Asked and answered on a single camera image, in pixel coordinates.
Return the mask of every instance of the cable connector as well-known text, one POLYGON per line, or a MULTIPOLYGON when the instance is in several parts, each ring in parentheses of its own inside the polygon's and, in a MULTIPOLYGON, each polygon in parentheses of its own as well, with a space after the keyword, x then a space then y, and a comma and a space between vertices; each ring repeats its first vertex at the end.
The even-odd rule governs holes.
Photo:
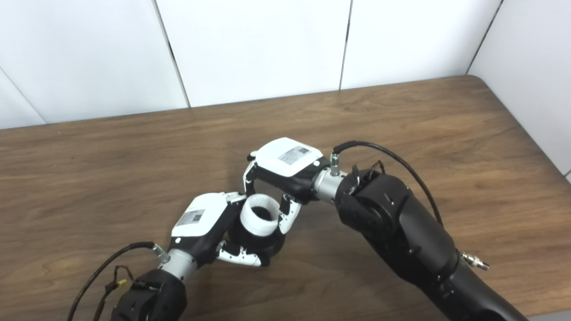
POLYGON ((331 153, 331 176, 339 176, 339 154, 331 153))
POLYGON ((490 269, 490 264, 480 260, 480 258, 475 255, 468 254, 466 252, 460 252, 460 256, 471 267, 478 267, 484 271, 488 271, 490 269))
POLYGON ((159 246, 158 244, 155 244, 152 247, 152 251, 159 258, 159 260, 162 264, 167 263, 171 259, 171 257, 168 255, 168 253, 166 253, 163 250, 163 248, 161 246, 159 246))

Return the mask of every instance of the barcode label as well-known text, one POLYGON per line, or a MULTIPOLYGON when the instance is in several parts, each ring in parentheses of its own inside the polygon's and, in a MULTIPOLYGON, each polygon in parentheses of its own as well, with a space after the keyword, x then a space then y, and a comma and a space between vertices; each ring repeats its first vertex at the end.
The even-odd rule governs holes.
POLYGON ((286 163, 287 165, 292 165, 293 163, 297 162, 299 159, 301 159, 309 152, 310 150, 303 146, 296 146, 286 151, 284 154, 278 157, 278 159, 286 163))
POLYGON ((191 210, 191 211, 185 212, 182 215, 182 217, 179 219, 176 226, 187 225, 187 224, 197 224, 198 222, 200 222, 200 219, 202 218, 202 214, 204 213, 204 211, 205 210, 202 209, 202 210, 191 210))

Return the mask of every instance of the wood grain surface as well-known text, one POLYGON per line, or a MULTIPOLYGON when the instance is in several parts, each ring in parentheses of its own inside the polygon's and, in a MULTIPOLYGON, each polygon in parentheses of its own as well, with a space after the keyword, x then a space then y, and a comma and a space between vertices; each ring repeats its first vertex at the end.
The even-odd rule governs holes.
MULTIPOLYGON (((166 245, 195 196, 241 190, 246 155, 283 136, 324 154, 353 139, 390 148, 458 248, 491 263, 477 273, 492 288, 526 315, 571 308, 571 186, 485 84, 457 77, 0 131, 0 320, 64 320, 109 255, 166 245)), ((344 153, 342 168, 378 158, 425 201, 374 151, 344 153)), ((118 262, 138 275, 157 265, 148 250, 118 262)), ((76 320, 91 320, 110 280, 76 320)), ((324 203, 302 209, 269 267, 204 266, 188 297, 182 320, 444 320, 324 203)))

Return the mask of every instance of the white wall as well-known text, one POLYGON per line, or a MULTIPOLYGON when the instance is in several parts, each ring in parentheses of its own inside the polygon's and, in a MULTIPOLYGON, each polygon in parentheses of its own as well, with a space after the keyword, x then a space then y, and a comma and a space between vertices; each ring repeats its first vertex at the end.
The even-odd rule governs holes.
POLYGON ((353 0, 341 88, 464 75, 500 0, 353 0))
POLYGON ((159 0, 192 107, 337 90, 350 0, 159 0))
POLYGON ((505 0, 470 68, 557 168, 571 168, 571 2, 505 0))
POLYGON ((151 1, 2 1, 0 68, 48 123, 187 107, 151 1))
POLYGON ((45 123, 0 69, 0 129, 45 123))

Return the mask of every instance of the black joint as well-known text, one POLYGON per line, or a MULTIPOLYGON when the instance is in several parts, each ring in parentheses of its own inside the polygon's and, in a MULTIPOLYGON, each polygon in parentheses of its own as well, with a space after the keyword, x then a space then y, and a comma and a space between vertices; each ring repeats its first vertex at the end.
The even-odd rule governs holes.
POLYGON ((291 204, 291 199, 287 194, 284 194, 282 196, 282 201, 280 202, 280 212, 289 215, 290 204, 291 204))
POLYGON ((258 258, 260 258, 260 265, 263 267, 269 266, 270 265, 270 258, 265 256, 265 255, 259 255, 258 254, 258 258))
POLYGON ((240 246, 238 244, 229 243, 228 241, 226 241, 226 244, 222 247, 222 250, 234 256, 240 255, 240 246))

